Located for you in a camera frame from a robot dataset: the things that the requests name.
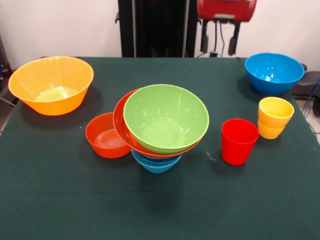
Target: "white wall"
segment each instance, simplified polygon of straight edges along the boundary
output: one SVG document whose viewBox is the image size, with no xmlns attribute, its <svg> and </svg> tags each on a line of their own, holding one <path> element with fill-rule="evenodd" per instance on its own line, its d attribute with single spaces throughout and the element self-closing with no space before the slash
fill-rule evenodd
<svg viewBox="0 0 320 240">
<path fill-rule="evenodd" d="M 118 0 L 0 0 L 0 35 L 13 68 L 42 56 L 121 56 Z M 319 0 L 258 0 L 240 28 L 237 57 L 258 52 L 290 55 L 320 70 Z M 198 27 L 195 54 L 200 53 Z M 208 25 L 210 50 L 214 25 Z M 223 27 L 229 43 L 233 26 Z M 218 51 L 222 42 L 219 35 Z M 227 55 L 228 44 L 224 55 Z"/>
<path fill-rule="evenodd" d="M 257 0 L 250 22 L 241 24 L 237 57 L 249 57 L 259 52 L 275 52 L 289 55 L 308 65 L 310 70 L 320 71 L 320 0 Z M 198 25 L 196 54 L 200 53 Z M 223 27 L 224 40 L 229 42 L 234 27 Z M 208 24 L 209 49 L 214 49 L 215 26 Z M 218 48 L 222 41 L 218 31 Z"/>
<path fill-rule="evenodd" d="M 118 0 L 0 0 L 12 68 L 43 56 L 121 57 Z"/>
</svg>

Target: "stacked bowls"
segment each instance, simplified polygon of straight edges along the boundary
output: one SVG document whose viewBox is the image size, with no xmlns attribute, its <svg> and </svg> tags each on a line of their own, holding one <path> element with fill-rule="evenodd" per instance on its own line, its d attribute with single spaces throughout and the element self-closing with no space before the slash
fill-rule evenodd
<svg viewBox="0 0 320 240">
<path fill-rule="evenodd" d="M 209 113 L 192 92 L 155 84 L 126 94 L 114 109 L 113 125 L 142 167 L 163 173 L 200 142 Z"/>
</svg>

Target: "bowl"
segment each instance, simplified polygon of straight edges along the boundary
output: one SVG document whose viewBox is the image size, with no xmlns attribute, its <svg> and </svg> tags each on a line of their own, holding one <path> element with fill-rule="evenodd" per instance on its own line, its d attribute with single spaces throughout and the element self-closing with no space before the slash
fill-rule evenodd
<svg viewBox="0 0 320 240">
<path fill-rule="evenodd" d="M 131 150 L 117 134 L 112 112 L 101 114 L 92 119 L 85 128 L 85 137 L 92 149 L 104 158 L 120 158 Z"/>
<path fill-rule="evenodd" d="M 124 107 L 128 100 L 128 98 L 136 92 L 136 90 L 133 90 L 129 93 L 127 93 L 124 97 L 120 99 L 120 101 L 116 104 L 114 111 L 113 111 L 113 125 L 114 129 L 118 133 L 119 137 L 122 139 L 122 141 L 127 144 L 131 149 L 133 149 L 135 152 L 144 155 L 145 157 L 148 157 L 149 159 L 164 159 L 164 158 L 172 158 L 176 157 L 180 154 L 184 154 L 191 149 L 193 149 L 201 140 L 196 142 L 194 145 L 192 145 L 190 148 L 174 153 L 169 155 L 163 155 L 163 154 L 157 154 L 152 151 L 149 151 L 148 149 L 141 146 L 136 139 L 130 134 L 129 129 L 127 128 L 127 125 L 124 120 Z"/>
<path fill-rule="evenodd" d="M 9 79 L 10 92 L 36 112 L 57 116 L 82 103 L 94 71 L 85 61 L 69 56 L 44 57 L 18 68 Z"/>
<path fill-rule="evenodd" d="M 153 174 L 162 174 L 166 171 L 168 171 L 169 169 L 171 169 L 182 157 L 182 155 L 179 155 L 179 156 L 176 156 L 174 161 L 172 161 L 171 163 L 169 164 L 166 164 L 166 165 L 162 165 L 162 166 L 152 166 L 152 165 L 149 165 L 149 164 L 145 164 L 143 162 L 143 160 L 141 159 L 141 156 L 138 155 L 138 153 L 136 153 L 134 150 L 131 150 L 132 151 L 132 155 L 133 157 L 135 158 L 135 160 L 144 168 L 146 169 L 147 171 L 153 173 Z"/>
<path fill-rule="evenodd" d="M 165 165 L 171 164 L 179 156 L 178 155 L 178 156 L 174 156 L 174 157 L 167 157 L 167 158 L 162 158 L 162 159 L 154 159 L 154 158 L 146 157 L 146 156 L 144 156 L 144 155 L 142 155 L 142 154 L 140 154 L 140 153 L 138 153 L 136 151 L 135 151 L 135 154 L 139 156 L 139 160 L 142 163 L 144 163 L 146 165 L 154 166 L 154 167 L 161 167 L 161 166 L 165 166 Z"/>
<path fill-rule="evenodd" d="M 169 84 L 138 89 L 126 101 L 123 117 L 140 145 L 163 155 L 190 148 L 209 127 L 204 103 L 192 92 Z"/>
<path fill-rule="evenodd" d="M 297 60 L 278 53 L 259 53 L 245 61 L 245 69 L 253 88 L 267 96 L 287 92 L 305 74 Z"/>
</svg>

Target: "blue cable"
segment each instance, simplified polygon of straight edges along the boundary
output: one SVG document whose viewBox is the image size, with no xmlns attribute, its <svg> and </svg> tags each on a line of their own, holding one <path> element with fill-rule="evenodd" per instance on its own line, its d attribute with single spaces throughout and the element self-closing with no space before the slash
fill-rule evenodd
<svg viewBox="0 0 320 240">
<path fill-rule="evenodd" d="M 308 113 L 307 113 L 307 115 L 305 116 L 305 118 L 307 118 L 308 116 L 309 116 L 309 114 L 310 114 L 310 109 L 311 109 L 311 99 L 312 99 L 312 97 L 313 97 L 313 95 L 315 95 L 316 94 L 316 92 L 317 92 L 317 90 L 318 90 L 318 88 L 319 88 L 319 86 L 320 86 L 320 79 L 318 80 L 318 82 L 317 82 L 317 84 L 316 84 L 316 86 L 315 86 L 315 88 L 314 88 L 314 90 L 313 90 L 313 92 L 311 93 L 311 95 L 309 96 L 309 98 L 308 98 Z"/>
</svg>

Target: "cup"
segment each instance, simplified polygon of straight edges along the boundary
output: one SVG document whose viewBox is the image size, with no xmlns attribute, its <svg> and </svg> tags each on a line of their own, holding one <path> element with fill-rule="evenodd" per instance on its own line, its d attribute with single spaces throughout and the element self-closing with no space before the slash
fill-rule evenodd
<svg viewBox="0 0 320 240">
<path fill-rule="evenodd" d="M 266 97 L 259 103 L 258 129 L 265 139 L 276 139 L 295 113 L 290 102 L 279 97 Z"/>
<path fill-rule="evenodd" d="M 259 138 L 259 130 L 252 122 L 233 118 L 222 125 L 222 158 L 234 166 L 247 161 Z"/>
</svg>

